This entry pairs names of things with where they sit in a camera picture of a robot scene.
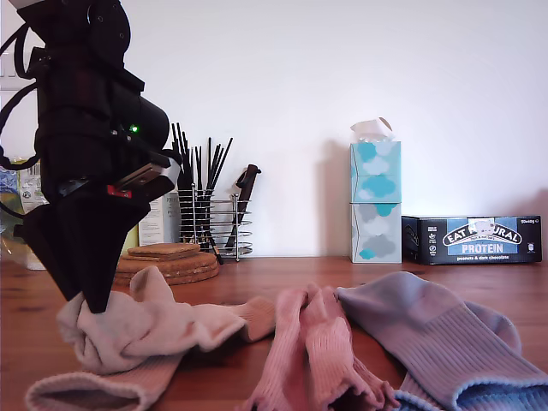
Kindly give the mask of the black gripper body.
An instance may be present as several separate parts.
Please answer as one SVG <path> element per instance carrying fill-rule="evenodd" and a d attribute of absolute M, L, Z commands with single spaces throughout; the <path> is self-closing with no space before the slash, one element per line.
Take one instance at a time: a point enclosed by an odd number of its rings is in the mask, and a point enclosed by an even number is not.
<path fill-rule="evenodd" d="M 139 135 L 63 136 L 45 147 L 41 186 L 51 205 L 146 206 L 174 189 L 174 157 Z"/>

